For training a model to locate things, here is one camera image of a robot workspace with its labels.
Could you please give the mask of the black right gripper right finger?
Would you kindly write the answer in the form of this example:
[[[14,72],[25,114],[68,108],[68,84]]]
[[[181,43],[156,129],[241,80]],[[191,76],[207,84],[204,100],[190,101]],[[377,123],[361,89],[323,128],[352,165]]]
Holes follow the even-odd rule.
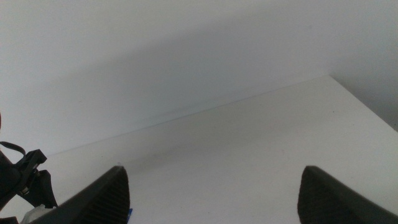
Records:
[[[303,170],[297,212],[306,224],[397,224],[397,215],[317,166]]]

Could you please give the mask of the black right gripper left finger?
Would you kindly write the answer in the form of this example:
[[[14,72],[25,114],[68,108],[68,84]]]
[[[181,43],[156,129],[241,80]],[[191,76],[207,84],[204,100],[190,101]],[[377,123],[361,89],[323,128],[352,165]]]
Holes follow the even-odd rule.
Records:
[[[123,166],[114,166],[35,224],[126,224],[130,209],[129,181]]]

